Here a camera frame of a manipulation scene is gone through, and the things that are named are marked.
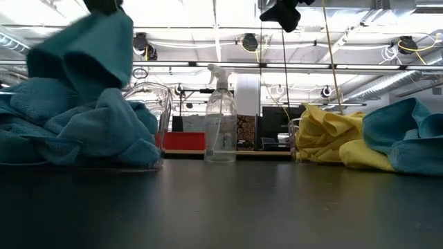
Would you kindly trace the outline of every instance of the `clear plastic spray bottle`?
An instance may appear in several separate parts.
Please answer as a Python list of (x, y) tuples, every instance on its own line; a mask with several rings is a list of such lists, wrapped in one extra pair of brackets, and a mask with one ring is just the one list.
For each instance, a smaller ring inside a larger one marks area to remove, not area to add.
[(217, 78), (217, 89), (209, 97), (205, 118), (205, 161), (230, 163), (237, 157), (237, 107), (228, 90), (228, 72), (209, 64), (210, 83)]

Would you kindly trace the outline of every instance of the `black table surface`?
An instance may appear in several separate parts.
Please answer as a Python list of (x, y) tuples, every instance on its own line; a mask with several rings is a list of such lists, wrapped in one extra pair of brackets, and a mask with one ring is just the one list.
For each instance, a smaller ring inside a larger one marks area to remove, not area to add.
[(443, 180), (167, 160), (155, 174), (2, 172), (1, 248), (443, 248)]

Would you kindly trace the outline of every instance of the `ceiling duct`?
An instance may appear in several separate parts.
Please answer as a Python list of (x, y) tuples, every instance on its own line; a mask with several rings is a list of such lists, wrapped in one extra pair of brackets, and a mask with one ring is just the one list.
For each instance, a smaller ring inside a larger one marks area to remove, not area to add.
[[(429, 65), (440, 65), (443, 61), (443, 50), (436, 51), (425, 56), (424, 61)], [(345, 95), (343, 102), (355, 101), (358, 99), (368, 99), (383, 95), (392, 90), (420, 81), (423, 77), (421, 71), (405, 71), (396, 75), (384, 76), (365, 84), (363, 87)]]
[(0, 73), (0, 82), (5, 83), (9, 86), (15, 85), (15, 84), (19, 84), (21, 83), (23, 80), (20, 79), (19, 77), (14, 77), (11, 76), (9, 74), (5, 74), (5, 73)]
[(27, 55), (29, 46), (21, 42), (9, 30), (0, 26), (0, 47), (8, 48), (15, 52)]

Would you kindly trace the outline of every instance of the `ceiling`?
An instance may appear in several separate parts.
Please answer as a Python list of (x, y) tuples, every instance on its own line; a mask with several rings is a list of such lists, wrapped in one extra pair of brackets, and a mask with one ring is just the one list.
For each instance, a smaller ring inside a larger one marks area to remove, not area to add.
[[(257, 62), (259, 59), (261, 62), (282, 63), (286, 57), (289, 63), (329, 63), (320, 2), (318, 0), (314, 7), (298, 8), (302, 19), (292, 33), (282, 33), (277, 23), (261, 22), (257, 0), (125, 0), (123, 8), (134, 21), (134, 32), (147, 33), (148, 41), (157, 50), (159, 61)], [(392, 9), (375, 10), (376, 2), (389, 2)], [(424, 2), (431, 2), (436, 7), (432, 7), (432, 11), (420, 8), (419, 12), (423, 14), (417, 14), (416, 10)], [(419, 48), (433, 45), (436, 34), (443, 32), (443, 14), (439, 14), (439, 4), (443, 6), (443, 0), (327, 1), (330, 38), (332, 44), (336, 43), (333, 47), (334, 62), (419, 64), (416, 54), (398, 54), (386, 59), (387, 52), (383, 46), (396, 43), (402, 35), (412, 36)], [(29, 46), (42, 42), (51, 33), (88, 14), (82, 0), (0, 0), (0, 6), (0, 25), (6, 29), (5, 32)], [(256, 34), (257, 40), (262, 43), (259, 56), (242, 48), (239, 41), (245, 33)], [(438, 42), (422, 52), (422, 56), (442, 46)], [(25, 56), (0, 47), (0, 59), (25, 59)], [(134, 60), (138, 59), (143, 58), (134, 56)], [(212, 86), (208, 85), (210, 74), (206, 70), (173, 68), (172, 71), (177, 74), (172, 75), (168, 71), (168, 68), (151, 70), (149, 80), (170, 86), (178, 83), (192, 88)], [(2, 73), (15, 75), (5, 68), (0, 71)], [(337, 80), (338, 85), (357, 85), (379, 76), (357, 72), (338, 74)], [(268, 86), (286, 83), (282, 73), (264, 73), (263, 79)], [(236, 82), (230, 77), (230, 83)], [(308, 94), (310, 91), (320, 86), (332, 86), (333, 80), (330, 74), (292, 73), (288, 75), (288, 83), (295, 89), (291, 98), (311, 100), (318, 99), (319, 94)], [(262, 100), (269, 98), (266, 91), (261, 93)], [(208, 96), (195, 94), (193, 97), (200, 100)]]

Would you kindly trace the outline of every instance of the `teal microfiber cloth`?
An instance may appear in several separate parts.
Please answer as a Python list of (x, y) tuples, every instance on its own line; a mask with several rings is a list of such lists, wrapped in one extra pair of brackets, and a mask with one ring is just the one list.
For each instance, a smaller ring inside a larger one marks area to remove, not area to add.
[(388, 156), (409, 174), (443, 176), (443, 114), (432, 114), (410, 98), (380, 108), (363, 119), (366, 145)]
[(31, 49), (29, 80), (0, 95), (0, 165), (155, 167), (157, 119), (120, 91), (132, 28), (121, 11), (93, 13)]

